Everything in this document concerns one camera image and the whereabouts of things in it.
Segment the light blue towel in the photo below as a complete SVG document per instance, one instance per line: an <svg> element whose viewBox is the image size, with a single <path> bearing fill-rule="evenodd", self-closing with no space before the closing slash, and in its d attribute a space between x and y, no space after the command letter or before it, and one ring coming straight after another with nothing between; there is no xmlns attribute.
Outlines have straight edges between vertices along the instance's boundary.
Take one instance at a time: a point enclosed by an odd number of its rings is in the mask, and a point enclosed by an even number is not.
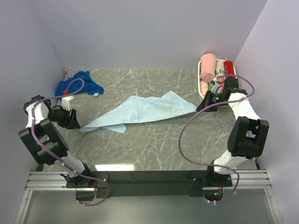
<svg viewBox="0 0 299 224"><path fill-rule="evenodd" d="M169 91L162 97L131 96L124 103L98 117L80 129L86 133L105 128L118 133L126 132L126 124L161 121L196 111L196 106Z"/></svg>

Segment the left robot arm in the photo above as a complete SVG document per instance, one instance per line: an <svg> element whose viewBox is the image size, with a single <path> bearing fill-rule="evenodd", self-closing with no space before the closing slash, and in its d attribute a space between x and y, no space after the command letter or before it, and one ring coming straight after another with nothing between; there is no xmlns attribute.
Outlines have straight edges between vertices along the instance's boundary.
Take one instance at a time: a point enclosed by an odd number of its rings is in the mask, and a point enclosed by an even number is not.
<svg viewBox="0 0 299 224"><path fill-rule="evenodd" d="M26 102L23 110L28 115L28 123L18 136L34 160L41 166L57 164L63 168L68 165L68 174L62 177L69 184L80 188L92 186L94 176L90 168L68 152L67 143L53 124L57 122L67 129L80 128L76 110L60 105L51 107L51 101L40 95Z"/></svg>

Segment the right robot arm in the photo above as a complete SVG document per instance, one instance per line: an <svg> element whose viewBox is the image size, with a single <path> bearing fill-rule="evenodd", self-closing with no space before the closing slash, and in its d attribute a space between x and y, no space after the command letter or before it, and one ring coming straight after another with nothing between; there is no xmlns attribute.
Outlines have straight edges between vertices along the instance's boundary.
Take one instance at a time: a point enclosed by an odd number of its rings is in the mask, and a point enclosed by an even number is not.
<svg viewBox="0 0 299 224"><path fill-rule="evenodd" d="M227 150L207 168L205 181L210 186L227 184L232 168L261 156L269 130L269 122L255 113L246 90L239 88L237 78L227 78L222 93L208 91L196 111L215 112L220 102L232 109L236 121L228 138Z"/></svg>

